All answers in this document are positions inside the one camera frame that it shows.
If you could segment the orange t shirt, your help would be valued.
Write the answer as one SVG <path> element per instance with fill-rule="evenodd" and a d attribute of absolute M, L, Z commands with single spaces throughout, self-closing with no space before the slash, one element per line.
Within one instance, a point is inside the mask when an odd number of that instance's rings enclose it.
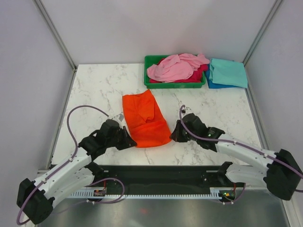
<path fill-rule="evenodd" d="M 168 144 L 170 129 L 150 90 L 122 97 L 123 113 L 131 138 L 138 148 Z"/>

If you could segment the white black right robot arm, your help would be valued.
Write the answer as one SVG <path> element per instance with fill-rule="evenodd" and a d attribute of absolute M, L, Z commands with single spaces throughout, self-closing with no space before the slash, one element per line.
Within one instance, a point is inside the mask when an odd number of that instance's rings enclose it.
<path fill-rule="evenodd" d="M 180 111 L 170 137 L 175 142 L 193 140 L 204 149 L 245 162 L 244 166 L 233 162 L 221 165 L 217 181 L 222 186 L 232 182 L 264 186 L 274 196 L 289 201 L 303 178 L 302 170 L 289 151 L 275 152 L 249 145 L 221 129 L 207 127 L 198 116 L 184 110 Z"/>

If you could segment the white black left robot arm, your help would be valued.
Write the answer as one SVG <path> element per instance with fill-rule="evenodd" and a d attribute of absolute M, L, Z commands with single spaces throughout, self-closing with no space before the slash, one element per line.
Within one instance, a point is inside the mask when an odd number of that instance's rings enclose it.
<path fill-rule="evenodd" d="M 28 221 L 37 225 L 47 219 L 54 208 L 73 192 L 104 181 L 101 167 L 94 161 L 108 148 L 124 150 L 135 147 L 125 126 L 107 119 L 99 130 L 76 143 L 75 151 L 35 180 L 24 179 L 18 188 L 18 216 L 25 214 Z"/>

